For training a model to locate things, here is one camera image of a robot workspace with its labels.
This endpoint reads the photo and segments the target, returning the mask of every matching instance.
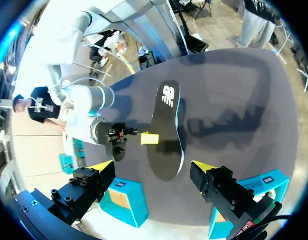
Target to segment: new balance logo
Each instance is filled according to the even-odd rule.
[[[174,99],[175,89],[173,87],[169,87],[167,85],[164,86],[162,102],[169,105],[171,108],[173,107],[173,99]]]

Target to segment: concrete floor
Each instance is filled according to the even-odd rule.
[[[213,3],[211,8],[213,13],[212,17],[202,13],[197,20],[194,20],[189,14],[184,15],[190,32],[192,34],[197,33],[203,39],[206,39],[210,44],[208,48],[209,50],[236,47],[235,39],[239,36],[242,21],[234,16],[234,10],[222,2],[217,1]],[[277,28],[275,32],[280,44],[282,44],[284,39],[281,29]],[[137,53],[135,41],[128,34],[126,35],[126,40],[129,44],[129,52],[125,53],[124,56],[136,66]],[[308,180],[308,92],[303,92],[304,82],[301,75],[296,71],[297,64],[289,50],[290,47],[291,43],[287,43],[281,52],[281,58],[283,58],[287,63],[284,64],[282,61],[290,80],[296,104],[298,146],[293,176],[283,199],[283,208],[280,211],[280,214],[290,214],[293,211]],[[272,46],[268,44],[266,48],[271,49]],[[106,78],[105,83],[107,85],[114,84],[116,81],[119,81],[130,74],[123,63],[117,62],[116,59],[113,59],[109,64],[107,64],[107,67],[111,63],[113,65],[109,73],[112,74],[113,77]],[[95,206],[95,211],[102,212],[97,206]],[[98,214],[91,211],[83,218],[83,222],[89,225],[91,233],[96,237],[103,237],[104,239],[119,239],[121,236],[119,232],[112,233],[112,231],[107,231],[105,227],[107,224],[103,225],[104,222],[109,223],[108,221],[112,224],[118,224],[114,219],[109,220],[105,217],[103,221],[101,221],[101,224],[94,225],[94,221],[92,221],[94,222],[92,224],[93,226],[88,224],[88,222],[91,223],[92,219],[96,219],[97,216]],[[268,235],[272,236],[281,225],[282,222],[275,222],[269,225],[267,228]],[[153,237],[151,237],[153,232],[155,232],[156,239],[206,239],[208,227],[186,227],[149,220],[145,222],[140,229],[125,227],[123,232],[125,236],[139,236],[139,238],[136,237],[137,239],[153,239]]]

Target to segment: black t-shirt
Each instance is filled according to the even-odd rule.
[[[40,104],[37,104],[34,100],[32,100],[31,107],[28,108],[29,116],[32,120],[43,124],[45,119],[58,118],[60,106],[54,104],[46,86],[35,88],[30,96],[33,97],[42,106],[46,107],[40,107]]]
[[[275,23],[278,16],[276,16],[273,10],[266,5],[266,3],[262,0],[244,0],[245,8],[247,11],[265,19],[267,21],[271,21]]]

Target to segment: white robotic arm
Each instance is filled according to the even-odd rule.
[[[35,65],[47,83],[53,102],[61,105],[68,96],[74,102],[76,114],[67,124],[67,132],[92,144],[97,144],[95,125],[103,119],[88,113],[110,107],[114,94],[106,87],[62,89],[60,66],[73,63],[83,36],[107,29],[128,32],[152,49],[161,61],[181,55],[177,43],[179,33],[165,0],[51,0],[27,46],[37,52]],[[109,92],[108,99],[105,99],[106,91]]]
[[[40,49],[37,61],[41,74],[47,80],[47,87],[53,102],[59,106],[67,97],[66,92],[62,89],[60,65],[73,63],[83,33],[91,21],[91,15],[82,11],[63,35],[50,36],[48,32],[36,31],[37,33],[31,39],[31,45],[28,46]]]

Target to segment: metal rod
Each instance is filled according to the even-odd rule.
[[[84,65],[84,64],[79,63],[79,62],[76,62],[76,61],[73,61],[73,64],[76,64],[76,65],[81,66],[81,67],[86,68],[86,69],[92,69],[92,70],[98,71],[98,72],[100,72],[101,74],[105,74],[105,75],[108,75],[108,76],[111,77],[110,74],[108,74],[108,73],[106,73],[106,72],[104,72],[104,71],[100,71],[99,69],[93,68],[93,67],[91,67],[91,66],[87,66],[87,65]]]

